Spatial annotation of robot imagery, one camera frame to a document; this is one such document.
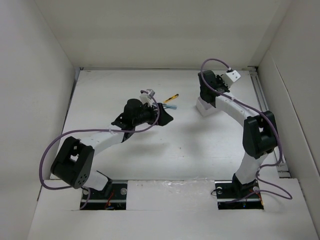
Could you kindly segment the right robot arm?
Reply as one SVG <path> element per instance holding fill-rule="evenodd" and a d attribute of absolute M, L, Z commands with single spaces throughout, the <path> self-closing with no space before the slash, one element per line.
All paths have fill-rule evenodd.
<path fill-rule="evenodd" d="M 215 191 L 232 202 L 241 201 L 249 194 L 258 193 L 258 175 L 267 156 L 279 147 L 275 116 L 271 111 L 261 112 L 238 101 L 230 86 L 240 78 L 235 70 L 223 75 L 211 70 L 200 71 L 200 96 L 196 107 L 205 115 L 222 111 L 243 128 L 244 156 L 230 183 L 216 186 Z"/>

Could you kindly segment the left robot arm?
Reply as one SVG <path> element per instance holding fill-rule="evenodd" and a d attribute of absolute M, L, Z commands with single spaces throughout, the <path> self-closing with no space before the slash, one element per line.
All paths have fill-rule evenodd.
<path fill-rule="evenodd" d="M 93 189 L 100 198 L 112 191 L 112 179 L 92 170 L 93 159 L 113 145 L 127 141 L 142 124 L 165 126 L 174 118 L 162 103 L 150 105 L 136 98 L 129 99 L 123 112 L 111 123 L 111 131 L 95 133 L 83 139 L 67 137 L 50 168 L 51 173 L 74 189 Z"/>

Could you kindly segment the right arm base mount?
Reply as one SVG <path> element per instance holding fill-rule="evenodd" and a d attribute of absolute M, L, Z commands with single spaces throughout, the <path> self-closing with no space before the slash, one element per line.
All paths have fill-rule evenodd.
<path fill-rule="evenodd" d="M 217 180 L 211 195 L 216 197 L 219 210 L 263 210 L 262 197 L 257 181 L 241 185 L 232 180 Z"/>

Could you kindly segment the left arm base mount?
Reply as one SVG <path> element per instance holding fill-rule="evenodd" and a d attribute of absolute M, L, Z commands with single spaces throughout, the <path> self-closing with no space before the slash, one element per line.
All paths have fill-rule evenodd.
<path fill-rule="evenodd" d="M 128 180 L 112 180 L 103 190 L 82 187 L 80 210 L 123 211 L 127 207 Z"/>

